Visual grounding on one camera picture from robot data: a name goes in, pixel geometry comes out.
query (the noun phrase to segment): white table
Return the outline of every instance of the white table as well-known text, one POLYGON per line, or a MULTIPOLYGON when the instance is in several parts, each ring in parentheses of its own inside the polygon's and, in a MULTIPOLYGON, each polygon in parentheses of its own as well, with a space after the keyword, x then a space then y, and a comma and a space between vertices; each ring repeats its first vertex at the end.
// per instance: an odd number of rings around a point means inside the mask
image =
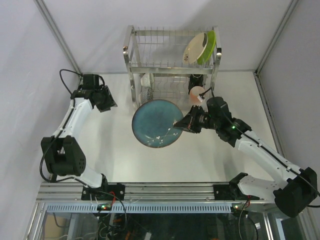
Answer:
MULTIPOLYGON (((131 129, 134 114, 127 74, 103 75, 118 107, 94 110, 80 133, 87 164, 109 182, 224 182, 240 172, 271 179, 253 159, 219 139, 214 130, 183 132, 172 145, 154 149, 138 142, 131 129)), ((215 95, 275 148, 252 72, 219 72, 215 95)))

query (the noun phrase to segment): teal plate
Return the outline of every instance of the teal plate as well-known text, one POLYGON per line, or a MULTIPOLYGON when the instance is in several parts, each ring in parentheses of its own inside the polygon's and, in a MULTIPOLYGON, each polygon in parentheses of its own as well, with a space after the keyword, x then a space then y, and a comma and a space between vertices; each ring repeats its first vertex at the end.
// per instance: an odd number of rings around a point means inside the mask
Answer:
POLYGON ((136 139, 150 148, 163 148, 174 143, 182 133, 174 123, 184 115, 172 102, 153 100, 143 104, 132 118, 132 131, 136 139))

